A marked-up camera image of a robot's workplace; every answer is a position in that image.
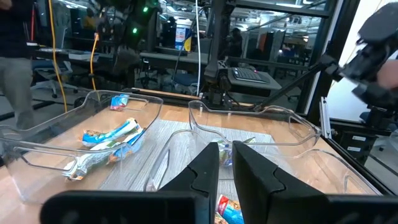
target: black cable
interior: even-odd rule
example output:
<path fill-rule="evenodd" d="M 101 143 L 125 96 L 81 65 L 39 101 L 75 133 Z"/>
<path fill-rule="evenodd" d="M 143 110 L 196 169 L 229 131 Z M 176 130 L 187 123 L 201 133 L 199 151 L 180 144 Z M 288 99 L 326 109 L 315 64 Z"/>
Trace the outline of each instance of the black cable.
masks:
<path fill-rule="evenodd" d="M 229 98 L 231 98 L 231 100 L 234 101 L 234 102 L 237 104 L 238 107 L 241 107 L 241 104 L 240 104 L 238 101 L 236 101 L 234 98 L 232 98 L 232 96 L 228 93 L 228 91 L 225 91 L 225 94 L 226 94 Z"/>
<path fill-rule="evenodd" d="M 211 40 L 210 40 L 210 48 L 209 48 L 209 52 L 207 54 L 207 63 L 210 61 L 210 55 L 211 55 L 212 48 L 213 48 L 213 38 L 211 38 Z"/>
<path fill-rule="evenodd" d="M 207 8 L 207 7 L 210 7 L 210 6 L 203 6 L 203 7 L 199 10 L 198 15 L 200 16 L 201 13 L 203 12 L 203 10 L 205 10 L 205 8 Z M 196 18 L 197 18 L 197 17 L 195 16 L 195 18 L 194 18 L 193 21 L 192 21 L 191 27 L 189 28 L 192 34 L 193 34 L 193 27 L 194 27 L 195 24 L 196 24 Z M 178 53 L 177 61 L 175 62 L 174 72 L 173 72 L 173 76 L 172 76 L 172 89 L 174 88 L 173 83 L 174 83 L 175 74 L 176 74 L 176 72 L 177 72 L 178 63 L 179 63 L 180 58 L 181 58 L 182 50 L 184 49 L 183 46 L 184 46 L 185 41 L 186 41 L 187 39 L 188 39 L 188 38 L 185 38 L 185 40 L 182 42 L 182 46 L 181 46 L 180 52 Z"/>

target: white cable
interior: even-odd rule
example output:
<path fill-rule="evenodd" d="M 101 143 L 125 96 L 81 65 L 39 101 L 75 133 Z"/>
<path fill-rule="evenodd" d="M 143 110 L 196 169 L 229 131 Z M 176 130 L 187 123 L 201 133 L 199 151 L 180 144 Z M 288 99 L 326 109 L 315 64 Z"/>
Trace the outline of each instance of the white cable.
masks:
<path fill-rule="evenodd" d="M 199 56 L 199 64 L 198 64 L 198 68 L 199 68 L 199 75 L 198 75 L 198 87 L 197 87 L 197 96 L 199 96 L 199 86 L 200 86 L 200 72 L 201 72 L 201 53 L 200 53 L 200 38 L 199 38 L 199 10 L 198 10 L 198 0 L 196 1 L 196 14 L 197 14 L 197 36 L 198 36 L 198 56 Z"/>

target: keyboard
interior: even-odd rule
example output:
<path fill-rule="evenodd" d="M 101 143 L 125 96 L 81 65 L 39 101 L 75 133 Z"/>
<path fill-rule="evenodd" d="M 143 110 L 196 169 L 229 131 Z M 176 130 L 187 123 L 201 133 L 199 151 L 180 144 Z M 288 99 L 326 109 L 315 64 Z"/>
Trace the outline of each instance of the keyboard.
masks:
<path fill-rule="evenodd" d="M 258 74 L 257 71 L 252 71 L 248 68 L 231 68 L 232 73 L 237 80 L 248 81 L 248 82 L 258 82 L 269 84 L 269 78 L 264 75 Z"/>

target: transparent bin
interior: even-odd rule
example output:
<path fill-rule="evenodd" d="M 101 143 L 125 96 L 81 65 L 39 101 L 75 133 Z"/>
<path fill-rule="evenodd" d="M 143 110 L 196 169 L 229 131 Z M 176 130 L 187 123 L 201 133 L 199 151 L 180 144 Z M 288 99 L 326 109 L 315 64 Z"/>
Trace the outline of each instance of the transparent bin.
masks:
<path fill-rule="evenodd" d="M 191 101 L 188 106 L 192 130 L 207 141 L 229 146 L 232 141 L 255 138 L 246 144 L 255 149 L 269 146 L 268 153 L 272 147 L 283 149 L 296 156 L 311 149 L 321 135 L 318 127 L 280 106 L 268 106 L 259 113 L 210 110 L 201 101 Z"/>
<path fill-rule="evenodd" d="M 159 154 L 144 191 L 157 191 L 176 177 L 203 150 L 209 141 L 193 130 L 173 133 Z M 297 156 L 261 153 L 281 169 L 325 194 L 369 194 L 380 195 L 361 174 L 340 157 L 321 149 L 309 149 Z M 218 195 L 238 200 L 234 186 L 233 168 L 220 166 Z"/>
<path fill-rule="evenodd" d="M 111 110 L 112 99 L 121 94 L 124 100 L 128 98 L 127 105 Z M 141 147 L 145 141 L 155 141 L 147 133 L 158 121 L 162 104 L 160 98 L 151 96 L 91 91 L 78 108 L 32 129 L 0 126 L 3 159 L 21 199 L 43 203 L 65 190 L 129 190 L 150 154 Z M 143 130 L 132 141 L 123 143 L 130 134 L 127 133 L 113 140 L 121 144 L 107 144 L 107 149 L 92 151 L 93 146 L 83 145 L 85 130 L 107 133 L 129 118 L 134 118 Z M 82 158 L 89 158 L 95 165 L 86 170 L 81 180 L 67 179 L 63 174 L 76 164 L 82 165 L 78 170 L 84 170 L 80 162 L 86 160 Z"/>

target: snack bag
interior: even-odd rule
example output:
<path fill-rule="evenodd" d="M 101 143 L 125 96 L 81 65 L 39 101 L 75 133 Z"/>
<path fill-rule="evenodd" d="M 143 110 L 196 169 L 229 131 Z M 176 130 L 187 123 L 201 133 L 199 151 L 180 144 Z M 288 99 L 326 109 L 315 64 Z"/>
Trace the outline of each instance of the snack bag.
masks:
<path fill-rule="evenodd" d="M 238 201 L 230 200 L 228 197 L 220 195 L 216 209 L 229 224 L 244 223 L 241 206 Z"/>
<path fill-rule="evenodd" d="M 136 152 L 134 149 L 139 149 L 140 146 L 133 146 L 133 144 L 144 133 L 145 129 L 138 124 L 134 129 L 129 131 L 129 134 L 123 142 L 104 141 L 92 147 L 90 151 L 99 151 L 111 149 L 119 146 L 117 149 L 108 152 L 84 154 L 76 158 L 76 162 L 69 162 L 63 169 L 69 170 L 62 173 L 68 180 L 82 180 L 87 173 L 98 166 L 105 166 L 110 162 L 117 162 L 128 155 Z"/>
<path fill-rule="evenodd" d="M 129 118 L 121 126 L 108 133 L 85 130 L 81 142 L 85 146 L 92 147 L 101 142 L 112 141 L 126 134 L 133 133 L 137 129 L 141 129 L 138 122 L 134 118 Z"/>
<path fill-rule="evenodd" d="M 126 158 L 128 155 L 134 153 L 134 149 L 138 149 L 139 147 L 132 147 L 132 145 L 139 139 L 139 137 L 144 134 L 144 129 L 141 127 L 136 129 L 132 134 L 130 134 L 123 143 L 127 143 L 127 145 L 122 146 L 120 149 L 114 151 L 111 155 L 109 155 L 108 163 L 117 162 Z"/>
<path fill-rule="evenodd" d="M 127 106 L 129 101 L 129 95 L 120 94 L 120 96 L 114 96 L 111 100 L 111 110 L 121 111 Z"/>
<path fill-rule="evenodd" d="M 231 166 L 232 165 L 232 147 L 225 142 L 223 139 L 214 139 L 212 142 L 218 143 L 218 149 L 220 150 L 220 165 L 221 166 Z M 243 143 L 253 143 L 256 142 L 256 138 L 249 138 Z"/>

